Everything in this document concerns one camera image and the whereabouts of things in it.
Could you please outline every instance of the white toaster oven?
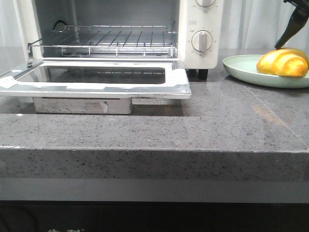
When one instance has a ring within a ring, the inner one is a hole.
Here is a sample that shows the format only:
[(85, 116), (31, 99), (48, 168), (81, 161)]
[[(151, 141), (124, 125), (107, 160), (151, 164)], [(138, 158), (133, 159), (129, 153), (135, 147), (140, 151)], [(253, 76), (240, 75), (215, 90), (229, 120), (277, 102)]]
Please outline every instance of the white toaster oven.
[(37, 112), (129, 114), (132, 98), (188, 99), (217, 65), (223, 0), (15, 0), (28, 63), (0, 95)]

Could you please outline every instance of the mint green plate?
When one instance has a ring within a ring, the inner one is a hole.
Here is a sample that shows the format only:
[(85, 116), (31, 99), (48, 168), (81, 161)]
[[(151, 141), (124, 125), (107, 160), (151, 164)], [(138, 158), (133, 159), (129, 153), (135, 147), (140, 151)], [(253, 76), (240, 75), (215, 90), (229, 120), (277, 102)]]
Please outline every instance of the mint green plate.
[(225, 70), (231, 76), (251, 84), (277, 88), (309, 87), (309, 73), (305, 77), (283, 77), (258, 73), (256, 64), (262, 55), (227, 57), (223, 60)]

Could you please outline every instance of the gray granite countertop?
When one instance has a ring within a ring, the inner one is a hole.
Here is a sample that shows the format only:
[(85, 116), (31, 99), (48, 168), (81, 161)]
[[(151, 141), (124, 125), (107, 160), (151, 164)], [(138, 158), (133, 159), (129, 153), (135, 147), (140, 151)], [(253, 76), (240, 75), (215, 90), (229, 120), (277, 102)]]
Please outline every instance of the gray granite countertop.
[(0, 177), (307, 180), (309, 88), (238, 81), (221, 63), (235, 53), (191, 82), (190, 100), (134, 100), (129, 116), (36, 114), (0, 97)]

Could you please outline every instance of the oven door glass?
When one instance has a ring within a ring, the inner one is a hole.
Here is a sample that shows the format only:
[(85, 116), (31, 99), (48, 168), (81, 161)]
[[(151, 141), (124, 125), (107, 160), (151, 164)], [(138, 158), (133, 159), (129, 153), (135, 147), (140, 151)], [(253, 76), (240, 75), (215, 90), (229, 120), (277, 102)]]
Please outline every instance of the oven door glass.
[(179, 61), (39, 61), (0, 77), (0, 95), (51, 98), (188, 99)]

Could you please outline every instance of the wire rack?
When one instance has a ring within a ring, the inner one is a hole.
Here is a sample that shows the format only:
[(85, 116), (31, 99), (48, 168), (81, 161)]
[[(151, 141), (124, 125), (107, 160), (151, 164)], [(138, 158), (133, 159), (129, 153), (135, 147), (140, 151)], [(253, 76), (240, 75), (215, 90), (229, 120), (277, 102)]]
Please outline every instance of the wire rack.
[(45, 54), (56, 52), (62, 57), (172, 58), (177, 52), (175, 33), (166, 26), (65, 25), (28, 47), (29, 54), (33, 48), (43, 47)]

